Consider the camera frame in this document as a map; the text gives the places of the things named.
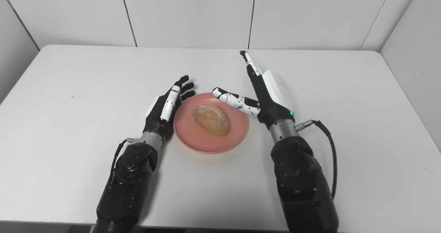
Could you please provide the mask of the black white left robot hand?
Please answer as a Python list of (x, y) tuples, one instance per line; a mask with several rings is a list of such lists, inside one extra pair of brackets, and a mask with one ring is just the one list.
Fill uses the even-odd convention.
[(173, 120), (177, 109), (194, 95), (194, 83), (189, 82), (189, 75), (184, 75), (165, 94), (156, 97), (148, 109), (140, 141), (153, 142), (148, 139), (154, 136), (162, 143), (168, 141), (173, 134)]

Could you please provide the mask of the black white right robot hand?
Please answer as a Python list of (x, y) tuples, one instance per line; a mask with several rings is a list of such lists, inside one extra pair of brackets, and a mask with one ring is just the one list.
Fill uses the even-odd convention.
[(220, 87), (215, 87), (212, 95), (242, 113), (257, 117), (267, 128), (280, 121), (295, 123), (294, 113), (282, 93), (282, 86), (277, 82), (280, 76), (270, 70), (263, 72), (247, 51), (239, 53), (247, 64), (247, 74), (257, 100), (228, 92)]

